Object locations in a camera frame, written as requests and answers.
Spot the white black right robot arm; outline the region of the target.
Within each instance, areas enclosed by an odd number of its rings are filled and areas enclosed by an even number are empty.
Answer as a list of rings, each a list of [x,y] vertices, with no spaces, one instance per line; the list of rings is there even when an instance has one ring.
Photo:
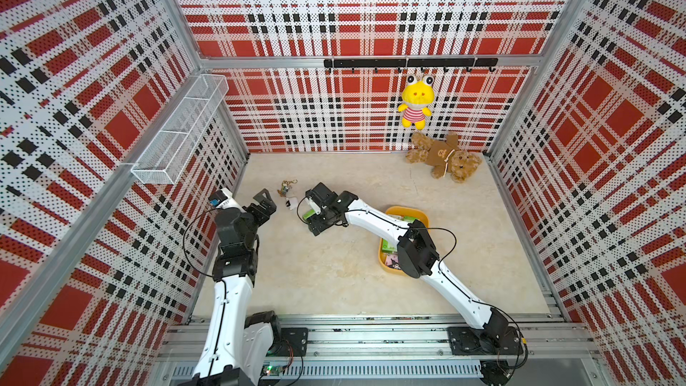
[[[419,220],[397,219],[366,204],[348,191],[341,194],[318,184],[305,193],[310,211],[301,221],[314,236],[333,226],[353,225],[396,246],[400,270],[427,283],[462,316],[482,352],[524,355],[528,347],[521,329],[504,311],[486,303],[450,271],[430,235],[431,227]]]

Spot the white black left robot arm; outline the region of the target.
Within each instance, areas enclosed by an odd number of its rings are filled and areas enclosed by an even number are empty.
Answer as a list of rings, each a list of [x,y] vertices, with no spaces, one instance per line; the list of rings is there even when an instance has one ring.
[[[257,385],[280,333],[273,311],[250,316],[258,266],[258,229],[277,210],[267,189],[242,207],[228,189],[212,194],[219,238],[212,272],[214,308],[203,351],[187,385]]]

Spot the green tissue pack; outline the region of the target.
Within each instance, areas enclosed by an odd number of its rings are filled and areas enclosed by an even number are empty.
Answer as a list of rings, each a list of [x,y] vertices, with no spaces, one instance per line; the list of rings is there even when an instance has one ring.
[[[393,243],[386,241],[385,239],[382,240],[381,243],[381,252],[385,254],[394,254],[398,252],[397,249],[398,243]]]
[[[394,218],[406,223],[413,223],[416,220],[414,216],[394,216]]]
[[[314,209],[310,209],[305,214],[303,214],[302,219],[304,221],[308,221],[311,216],[315,216],[315,215],[316,215],[316,212],[314,211]]]

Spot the pink tissue pack bottom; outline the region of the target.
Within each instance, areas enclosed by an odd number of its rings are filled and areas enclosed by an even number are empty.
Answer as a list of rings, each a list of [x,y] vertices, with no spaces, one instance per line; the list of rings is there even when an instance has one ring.
[[[400,270],[401,267],[398,262],[398,255],[397,254],[387,254],[384,259],[384,264],[387,268],[393,269],[393,270]]]

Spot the yellow storage tray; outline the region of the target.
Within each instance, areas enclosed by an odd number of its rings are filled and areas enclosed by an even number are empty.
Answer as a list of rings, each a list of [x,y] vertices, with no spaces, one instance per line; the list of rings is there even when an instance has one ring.
[[[385,214],[405,223],[413,223],[415,220],[418,220],[425,226],[431,225],[428,216],[423,211],[410,207],[389,207]],[[378,256],[382,269],[385,272],[404,275],[398,262],[397,248],[385,239],[382,239],[380,242]]]

